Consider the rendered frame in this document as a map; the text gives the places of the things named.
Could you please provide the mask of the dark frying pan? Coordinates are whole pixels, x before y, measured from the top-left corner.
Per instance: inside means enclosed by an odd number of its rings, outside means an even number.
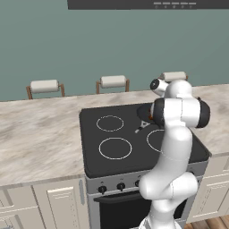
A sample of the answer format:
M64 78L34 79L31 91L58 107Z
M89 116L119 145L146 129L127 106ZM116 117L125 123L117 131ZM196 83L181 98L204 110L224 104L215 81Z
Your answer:
M152 106L151 103L146 103L146 104L142 104L137 109L137 116L140 118L140 127L135 131L136 133L146 128L147 126L155 123L153 120L149 120L148 118L149 115L151 115L150 113L151 106Z

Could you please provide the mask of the wooden stool with white cushion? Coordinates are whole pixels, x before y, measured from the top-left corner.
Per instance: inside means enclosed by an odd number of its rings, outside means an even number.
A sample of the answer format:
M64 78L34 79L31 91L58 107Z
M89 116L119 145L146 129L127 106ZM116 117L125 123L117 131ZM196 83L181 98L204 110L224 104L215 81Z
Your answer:
M58 80L32 81L26 90L28 99L32 99L33 94L58 91L61 91L63 97L65 96L64 85Z
M186 72L163 72L159 78L165 82L172 82L177 80L188 80Z
M96 81L96 92L99 93L99 89L109 88L121 88L125 87L125 91L129 91L130 80L124 75L115 76L102 76L99 81Z

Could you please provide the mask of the black hob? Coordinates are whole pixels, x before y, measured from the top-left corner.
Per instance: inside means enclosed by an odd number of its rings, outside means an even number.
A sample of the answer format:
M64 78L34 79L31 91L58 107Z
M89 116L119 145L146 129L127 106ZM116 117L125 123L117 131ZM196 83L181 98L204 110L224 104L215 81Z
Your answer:
M162 154L165 129L151 124L138 133L142 104L84 108L79 119L89 178L152 169Z

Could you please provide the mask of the steel oven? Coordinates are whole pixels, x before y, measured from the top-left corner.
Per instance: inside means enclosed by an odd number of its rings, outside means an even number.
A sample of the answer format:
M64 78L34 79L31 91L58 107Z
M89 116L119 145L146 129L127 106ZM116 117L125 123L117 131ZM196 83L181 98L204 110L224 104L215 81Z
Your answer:
M92 227L94 218L98 215L98 204L94 202L94 198L121 192L140 191L139 187L135 186L135 182L140 180L145 174L151 176L151 183L156 191L165 190L165 188L173 183L175 178L183 173L187 173L189 176L200 181L207 167L207 163L207 160L203 160L201 162L188 164L186 162L162 157L158 159L157 164L152 169L146 171L109 175L99 178L89 178L86 175L90 228ZM118 190L116 187L120 182L125 184L123 191ZM98 188L102 185L106 186L106 192L104 194L98 191Z

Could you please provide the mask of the black oven door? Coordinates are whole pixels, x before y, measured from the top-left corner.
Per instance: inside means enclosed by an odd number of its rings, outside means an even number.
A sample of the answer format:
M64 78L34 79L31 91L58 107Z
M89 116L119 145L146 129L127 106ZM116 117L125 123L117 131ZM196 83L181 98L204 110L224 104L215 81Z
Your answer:
M151 201L143 198L117 204L94 202L98 204L98 215L94 218L91 229L137 228L151 207Z

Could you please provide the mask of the cream cupboard door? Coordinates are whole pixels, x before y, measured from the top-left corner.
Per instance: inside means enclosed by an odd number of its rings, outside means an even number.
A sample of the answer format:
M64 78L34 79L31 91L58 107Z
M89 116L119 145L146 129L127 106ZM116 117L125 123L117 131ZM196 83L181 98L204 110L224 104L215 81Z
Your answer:
M188 223L229 213L229 174L204 178L193 202Z
M90 229L85 188L81 205L79 179L37 184L33 186L46 229Z

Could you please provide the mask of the dark range hood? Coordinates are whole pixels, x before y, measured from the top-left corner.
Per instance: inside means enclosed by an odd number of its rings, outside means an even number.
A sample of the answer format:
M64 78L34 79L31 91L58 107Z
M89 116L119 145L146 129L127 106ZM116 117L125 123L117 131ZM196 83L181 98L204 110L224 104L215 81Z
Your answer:
M214 10L229 9L229 0L67 0L69 10Z

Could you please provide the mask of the cream drawer front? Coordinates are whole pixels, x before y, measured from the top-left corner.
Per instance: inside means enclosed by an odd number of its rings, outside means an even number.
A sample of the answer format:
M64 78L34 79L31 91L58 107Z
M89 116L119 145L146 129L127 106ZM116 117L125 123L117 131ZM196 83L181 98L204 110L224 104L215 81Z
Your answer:
M37 207L0 213L0 229L46 229Z
M37 205L31 187L0 190L0 209L29 208Z
M213 177L222 174L229 174L229 156L211 157L204 177Z

